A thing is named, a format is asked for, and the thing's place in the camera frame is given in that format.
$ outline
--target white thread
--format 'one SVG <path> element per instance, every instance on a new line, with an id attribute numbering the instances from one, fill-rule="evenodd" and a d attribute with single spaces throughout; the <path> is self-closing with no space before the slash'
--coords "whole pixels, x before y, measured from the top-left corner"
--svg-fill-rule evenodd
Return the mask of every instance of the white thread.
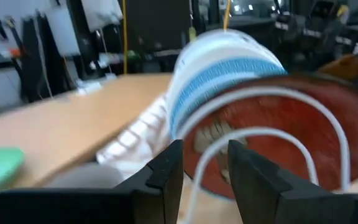
<path id="1" fill-rule="evenodd" d="M 200 160 L 198 161 L 196 174 L 194 178 L 193 190 L 191 191 L 190 201 L 188 202 L 189 206 L 188 206 L 187 218 L 185 222 L 186 224 L 190 224 L 191 219 L 193 218 L 195 206 L 197 203 L 197 193 L 198 190 L 200 189 L 200 183 L 201 180 L 203 179 L 204 170 L 205 167 L 208 165 L 208 162 L 218 153 L 220 148 L 222 148 L 227 144 L 229 140 L 246 138 L 250 136 L 260 136 L 260 135 L 270 135 L 270 136 L 280 137 L 294 144 L 302 152 L 303 156 L 306 159 L 306 165 L 308 167 L 311 182 L 318 185 L 317 172 L 316 172 L 316 167 L 314 166 L 313 159 L 311 158 L 311 155 L 307 150 L 307 148 L 296 137 L 275 128 L 251 127 L 251 128 L 238 129 L 229 134 L 225 134 L 223 137 L 215 141 L 212 145 L 210 145 L 207 148 L 207 150 L 203 153 Z"/>
<path id="2" fill-rule="evenodd" d="M 327 117 L 329 122 L 331 122 L 336 134 L 338 135 L 339 147 L 341 150 L 341 188 L 343 191 L 347 190 L 350 187 L 351 166 L 349 145 L 347 143 L 347 138 L 345 132 L 342 129 L 342 126 L 339 124 L 338 120 L 335 118 L 332 112 L 330 112 L 323 104 L 310 97 L 309 95 L 306 95 L 296 90 L 275 86 L 258 86 L 237 90 L 232 93 L 226 93 L 206 103 L 202 107 L 202 110 L 197 110 L 196 112 L 194 112 L 188 118 L 187 122 L 182 126 L 181 130 L 178 132 L 177 139 L 183 139 L 190 132 L 190 130 L 194 128 L 198 121 L 207 116 L 211 111 L 214 111 L 224 105 L 227 105 L 239 99 L 267 95 L 286 96 L 289 98 L 300 100 L 304 103 L 314 106 L 318 111 L 325 115 L 325 117 Z"/>

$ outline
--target gray object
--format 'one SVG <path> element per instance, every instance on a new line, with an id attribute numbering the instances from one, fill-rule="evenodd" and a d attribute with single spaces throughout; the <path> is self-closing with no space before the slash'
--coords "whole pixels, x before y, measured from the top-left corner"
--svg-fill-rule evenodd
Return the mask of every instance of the gray object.
<path id="1" fill-rule="evenodd" d="M 114 167 L 89 163 L 58 175 L 47 188 L 111 189 L 124 181 Z"/>

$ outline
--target yellow cable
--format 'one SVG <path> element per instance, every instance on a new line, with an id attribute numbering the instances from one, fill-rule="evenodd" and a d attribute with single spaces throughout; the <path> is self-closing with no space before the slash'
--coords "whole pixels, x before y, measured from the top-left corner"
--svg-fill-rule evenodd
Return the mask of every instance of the yellow cable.
<path id="1" fill-rule="evenodd" d="M 231 6 L 231 0 L 227 0 L 226 12 L 224 13 L 224 21 L 223 21 L 224 30 L 227 29 L 227 25 L 229 24 L 230 6 Z"/>
<path id="2" fill-rule="evenodd" d="M 124 21 L 124 75 L 128 70 L 128 40 L 127 40 L 127 3 L 122 0 L 122 20 Z"/>

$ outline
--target table surface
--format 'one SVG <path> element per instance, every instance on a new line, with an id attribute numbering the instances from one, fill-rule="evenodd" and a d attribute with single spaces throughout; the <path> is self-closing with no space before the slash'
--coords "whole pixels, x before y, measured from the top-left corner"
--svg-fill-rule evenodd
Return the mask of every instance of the table surface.
<path id="1" fill-rule="evenodd" d="M 166 90 L 170 77 L 128 75 L 89 95 L 71 92 L 0 115 L 0 147 L 25 153 L 13 187 L 41 186 L 93 158 Z"/>

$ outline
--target workbench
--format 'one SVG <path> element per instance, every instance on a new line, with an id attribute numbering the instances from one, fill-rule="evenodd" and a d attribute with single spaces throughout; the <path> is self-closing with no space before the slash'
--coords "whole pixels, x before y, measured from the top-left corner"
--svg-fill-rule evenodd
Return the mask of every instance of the workbench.
<path id="1" fill-rule="evenodd" d="M 169 74 L 127 75 L 87 95 L 69 92 L 0 115 L 0 146 L 17 146 L 25 163 L 12 187 L 41 187 L 56 174 L 94 158 L 169 84 Z M 191 185 L 184 181 L 178 223 Z M 358 192 L 358 180 L 351 192 Z M 194 223 L 242 223 L 234 201 L 200 192 Z"/>

